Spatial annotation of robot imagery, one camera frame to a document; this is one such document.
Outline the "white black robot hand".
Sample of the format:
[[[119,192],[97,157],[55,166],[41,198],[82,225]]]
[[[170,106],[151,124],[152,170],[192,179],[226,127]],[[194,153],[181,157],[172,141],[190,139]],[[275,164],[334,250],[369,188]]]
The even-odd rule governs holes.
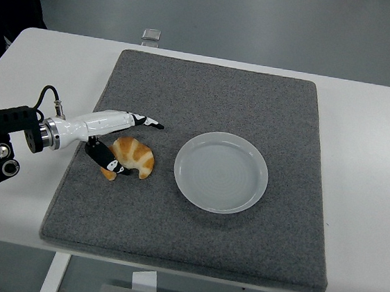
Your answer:
[[[139,171],[139,178],[147,178],[154,167],[152,150],[133,137],[120,137],[111,146],[105,146],[99,136],[119,132],[133,126],[150,126],[163,129],[157,121],[130,112],[106,110],[64,120],[54,117],[47,119],[52,149],[65,148],[74,141],[85,142],[85,152],[100,167],[107,179],[116,174],[129,174],[131,169]]]

